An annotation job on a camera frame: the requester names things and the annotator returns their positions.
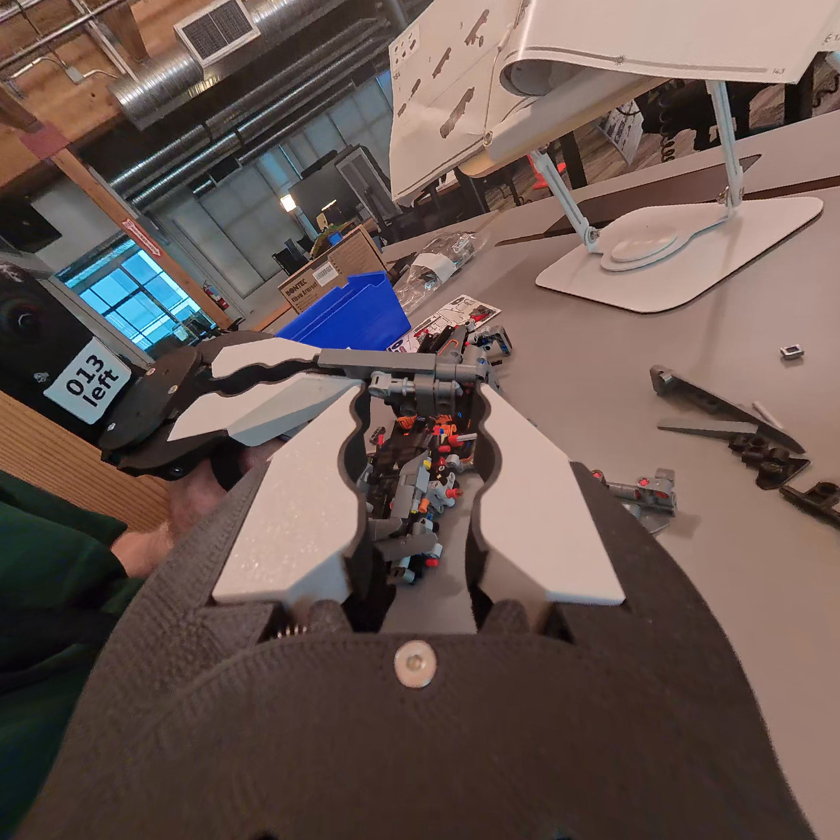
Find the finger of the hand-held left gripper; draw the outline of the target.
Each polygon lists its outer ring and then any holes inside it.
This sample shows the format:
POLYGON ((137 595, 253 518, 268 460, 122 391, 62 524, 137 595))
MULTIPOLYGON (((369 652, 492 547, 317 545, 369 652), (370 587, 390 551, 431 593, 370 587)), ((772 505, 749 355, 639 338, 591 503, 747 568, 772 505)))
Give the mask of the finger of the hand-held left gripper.
POLYGON ((176 442, 225 432, 247 447, 262 445, 294 433, 362 383, 344 376, 293 375, 237 395, 204 394, 178 417, 167 439, 176 442))
POLYGON ((210 392, 235 396, 260 384, 315 370, 321 348, 308 344, 232 344, 212 362, 210 392))

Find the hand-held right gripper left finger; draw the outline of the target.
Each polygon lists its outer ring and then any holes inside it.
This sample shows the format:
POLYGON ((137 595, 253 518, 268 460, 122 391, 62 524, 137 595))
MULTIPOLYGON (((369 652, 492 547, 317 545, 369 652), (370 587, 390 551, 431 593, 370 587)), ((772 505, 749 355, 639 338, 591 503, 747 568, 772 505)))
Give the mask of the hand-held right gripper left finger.
POLYGON ((357 491, 340 469, 355 433, 350 387, 271 458, 213 589, 218 603, 344 602, 345 555, 361 533, 357 491))

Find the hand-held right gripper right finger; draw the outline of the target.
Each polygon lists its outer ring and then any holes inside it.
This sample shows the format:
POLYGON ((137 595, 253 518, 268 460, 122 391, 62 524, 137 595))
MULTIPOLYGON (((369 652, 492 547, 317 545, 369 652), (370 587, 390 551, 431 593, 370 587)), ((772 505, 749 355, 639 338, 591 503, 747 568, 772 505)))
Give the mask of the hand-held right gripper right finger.
POLYGON ((476 467, 468 588, 523 607, 544 629, 556 604, 617 606, 623 588, 567 455, 492 386, 476 386, 476 467))

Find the grey lego side panel assembly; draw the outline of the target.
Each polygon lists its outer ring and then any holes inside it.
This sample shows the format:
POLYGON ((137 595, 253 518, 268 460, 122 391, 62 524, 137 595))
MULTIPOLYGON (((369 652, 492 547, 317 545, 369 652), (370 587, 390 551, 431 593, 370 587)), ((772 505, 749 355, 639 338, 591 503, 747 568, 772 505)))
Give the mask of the grey lego side panel assembly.
POLYGON ((591 475, 652 535, 666 529, 676 516, 674 470, 657 469, 653 477, 640 477, 633 485, 611 482, 600 469, 591 475))

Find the grey lego car model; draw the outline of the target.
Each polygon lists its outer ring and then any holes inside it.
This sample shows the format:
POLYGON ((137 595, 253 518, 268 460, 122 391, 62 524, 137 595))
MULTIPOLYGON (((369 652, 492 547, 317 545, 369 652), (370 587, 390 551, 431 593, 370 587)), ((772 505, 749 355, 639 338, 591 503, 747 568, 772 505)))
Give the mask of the grey lego car model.
POLYGON ((440 565, 439 519, 463 496, 459 477, 474 465, 476 388, 500 389, 487 352, 511 355, 504 328, 445 330, 427 351, 322 350, 318 367, 361 380, 391 407, 391 429, 379 428, 357 480, 369 534, 390 585, 414 585, 440 565))

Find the person's left forearm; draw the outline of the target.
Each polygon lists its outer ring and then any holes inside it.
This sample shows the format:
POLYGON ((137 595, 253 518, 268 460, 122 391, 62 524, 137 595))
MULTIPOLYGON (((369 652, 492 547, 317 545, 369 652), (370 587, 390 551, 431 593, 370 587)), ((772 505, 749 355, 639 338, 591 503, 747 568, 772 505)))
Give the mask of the person's left forearm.
POLYGON ((3 595, 79 594, 95 584, 144 578, 173 542, 167 523, 132 532, 118 519, 1 474, 3 595))

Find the dark grey lego wedge panel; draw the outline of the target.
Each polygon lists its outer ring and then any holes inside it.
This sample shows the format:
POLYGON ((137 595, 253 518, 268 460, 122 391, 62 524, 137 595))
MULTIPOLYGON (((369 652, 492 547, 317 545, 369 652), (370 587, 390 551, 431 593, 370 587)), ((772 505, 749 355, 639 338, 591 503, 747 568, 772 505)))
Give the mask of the dark grey lego wedge panel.
POLYGON ((654 392, 661 398, 679 405, 692 405, 716 421, 741 424, 739 432, 746 434, 747 427, 775 446, 783 447, 796 455, 804 455, 807 447, 778 425, 762 408, 742 405, 688 380, 681 374, 655 364, 649 369, 654 392))

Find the plastic bag with lego parts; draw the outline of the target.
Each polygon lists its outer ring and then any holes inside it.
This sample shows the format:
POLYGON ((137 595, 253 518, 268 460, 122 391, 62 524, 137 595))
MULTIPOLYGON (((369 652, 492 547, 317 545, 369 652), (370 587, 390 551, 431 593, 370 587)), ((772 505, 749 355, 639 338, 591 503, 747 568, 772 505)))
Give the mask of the plastic bag with lego parts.
POLYGON ((435 237, 411 261, 394 285, 405 315, 411 316, 436 290, 471 261, 486 244, 482 234, 454 232, 435 237))

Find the lego sticker sheet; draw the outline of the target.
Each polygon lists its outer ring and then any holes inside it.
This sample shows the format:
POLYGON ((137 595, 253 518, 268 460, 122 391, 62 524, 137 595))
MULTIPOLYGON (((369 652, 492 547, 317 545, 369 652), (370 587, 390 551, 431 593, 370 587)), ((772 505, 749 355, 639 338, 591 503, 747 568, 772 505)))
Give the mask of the lego sticker sheet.
POLYGON ((435 352, 440 341, 446 340, 458 328, 470 322, 479 327, 500 313, 497 307, 469 296, 459 296, 410 328, 386 349, 398 353, 435 352))

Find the black studded lego piece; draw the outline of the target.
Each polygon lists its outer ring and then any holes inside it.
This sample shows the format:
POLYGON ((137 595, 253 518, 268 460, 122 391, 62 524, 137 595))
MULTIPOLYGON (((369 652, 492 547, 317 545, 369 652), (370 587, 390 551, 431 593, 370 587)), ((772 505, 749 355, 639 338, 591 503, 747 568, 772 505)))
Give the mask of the black studded lego piece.
POLYGON ((811 464, 810 459, 792 454, 760 434, 734 435, 728 446, 744 465, 755 470, 756 486, 762 490, 780 489, 811 464))

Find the black lego connector piece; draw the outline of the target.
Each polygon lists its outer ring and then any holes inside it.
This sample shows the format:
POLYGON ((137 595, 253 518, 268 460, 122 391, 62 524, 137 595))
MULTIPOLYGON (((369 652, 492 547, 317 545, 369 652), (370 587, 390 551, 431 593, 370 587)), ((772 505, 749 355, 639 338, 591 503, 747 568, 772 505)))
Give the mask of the black lego connector piece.
POLYGON ((819 481, 807 491, 782 486, 780 494, 798 509, 839 529, 839 485, 819 481))

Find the lego instruction booklet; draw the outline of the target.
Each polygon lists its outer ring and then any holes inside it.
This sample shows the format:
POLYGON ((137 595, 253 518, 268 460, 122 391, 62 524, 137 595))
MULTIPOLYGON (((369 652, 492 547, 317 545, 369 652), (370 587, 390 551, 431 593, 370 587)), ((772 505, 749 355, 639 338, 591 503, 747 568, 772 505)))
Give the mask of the lego instruction booklet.
POLYGON ((797 82, 838 2, 437 1, 390 46, 392 196, 482 177, 668 79, 797 82))

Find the person's left hand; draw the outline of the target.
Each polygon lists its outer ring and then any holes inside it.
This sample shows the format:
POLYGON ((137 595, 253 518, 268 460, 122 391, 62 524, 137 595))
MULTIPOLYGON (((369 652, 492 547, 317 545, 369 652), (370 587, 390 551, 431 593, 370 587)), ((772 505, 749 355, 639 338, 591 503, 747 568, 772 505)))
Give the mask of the person's left hand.
POLYGON ((223 463, 225 472, 214 470, 210 458, 203 459, 184 478, 170 483, 167 544, 171 548, 189 531, 211 514, 225 499, 228 489, 217 476, 224 476, 230 486, 250 470, 264 465, 285 445, 282 437, 275 437, 256 447, 241 448, 230 461, 223 463))

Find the blue plastic bin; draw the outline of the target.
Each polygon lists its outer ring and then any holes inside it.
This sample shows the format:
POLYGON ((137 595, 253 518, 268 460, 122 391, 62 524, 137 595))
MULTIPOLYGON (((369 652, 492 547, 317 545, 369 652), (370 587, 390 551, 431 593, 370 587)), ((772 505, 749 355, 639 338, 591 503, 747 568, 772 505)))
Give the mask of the blue plastic bin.
POLYGON ((276 337, 321 349, 382 351, 411 324, 385 271, 350 276, 292 320, 276 337))

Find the brown cardboard box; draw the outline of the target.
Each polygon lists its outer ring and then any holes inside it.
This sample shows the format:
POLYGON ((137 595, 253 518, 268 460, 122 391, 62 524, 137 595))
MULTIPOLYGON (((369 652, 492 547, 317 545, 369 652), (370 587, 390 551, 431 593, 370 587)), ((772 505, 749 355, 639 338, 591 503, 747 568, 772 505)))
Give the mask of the brown cardboard box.
POLYGON ((357 226, 279 285, 283 298, 302 314, 353 276, 387 271, 382 252, 364 226, 357 226))

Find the plywood panel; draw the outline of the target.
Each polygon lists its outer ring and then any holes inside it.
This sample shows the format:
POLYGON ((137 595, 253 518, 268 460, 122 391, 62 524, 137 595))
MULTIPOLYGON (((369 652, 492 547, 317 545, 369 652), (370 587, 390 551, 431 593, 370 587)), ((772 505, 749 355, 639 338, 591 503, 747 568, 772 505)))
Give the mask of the plywood panel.
POLYGON ((131 477, 102 461, 98 449, 1 394, 1 468, 80 508, 147 532, 168 518, 165 483, 131 477))

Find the dark monitor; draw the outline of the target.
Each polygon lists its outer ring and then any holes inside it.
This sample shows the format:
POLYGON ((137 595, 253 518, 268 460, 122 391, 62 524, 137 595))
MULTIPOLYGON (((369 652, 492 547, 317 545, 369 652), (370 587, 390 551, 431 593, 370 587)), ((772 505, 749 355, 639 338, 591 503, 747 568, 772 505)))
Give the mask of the dark monitor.
POLYGON ((359 200, 337 170, 335 161, 338 158, 338 152, 331 150, 304 170, 301 180, 289 190, 296 206, 315 228, 325 207, 331 207, 328 214, 336 213, 342 223, 356 216, 359 200))

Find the grey cabinet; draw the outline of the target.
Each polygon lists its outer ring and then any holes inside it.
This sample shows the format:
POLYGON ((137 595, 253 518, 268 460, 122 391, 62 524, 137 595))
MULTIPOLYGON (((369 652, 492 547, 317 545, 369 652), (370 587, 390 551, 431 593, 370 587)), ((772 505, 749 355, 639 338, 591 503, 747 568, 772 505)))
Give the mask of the grey cabinet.
POLYGON ((388 178, 367 147, 356 144, 339 154, 335 168, 373 218, 388 225, 403 211, 392 199, 388 178))

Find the white air vent grille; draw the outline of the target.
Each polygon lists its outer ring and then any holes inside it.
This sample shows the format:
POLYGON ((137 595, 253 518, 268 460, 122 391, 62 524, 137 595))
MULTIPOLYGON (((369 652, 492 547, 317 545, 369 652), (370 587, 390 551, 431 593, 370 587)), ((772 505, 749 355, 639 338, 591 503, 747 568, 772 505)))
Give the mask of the white air vent grille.
POLYGON ((209 68, 261 36, 241 1, 215 1, 174 25, 177 38, 198 64, 209 68))

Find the silver ventilation duct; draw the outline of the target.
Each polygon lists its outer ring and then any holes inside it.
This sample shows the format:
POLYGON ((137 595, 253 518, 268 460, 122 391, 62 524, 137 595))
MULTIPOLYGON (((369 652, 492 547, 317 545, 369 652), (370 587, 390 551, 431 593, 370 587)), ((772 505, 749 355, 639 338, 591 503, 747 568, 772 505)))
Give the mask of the silver ventilation duct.
POLYGON ((187 107, 214 134, 258 109, 297 94, 319 73, 365 63, 393 32, 381 2, 243 2, 261 36, 203 69, 175 46, 122 76, 109 93, 138 130, 187 107))

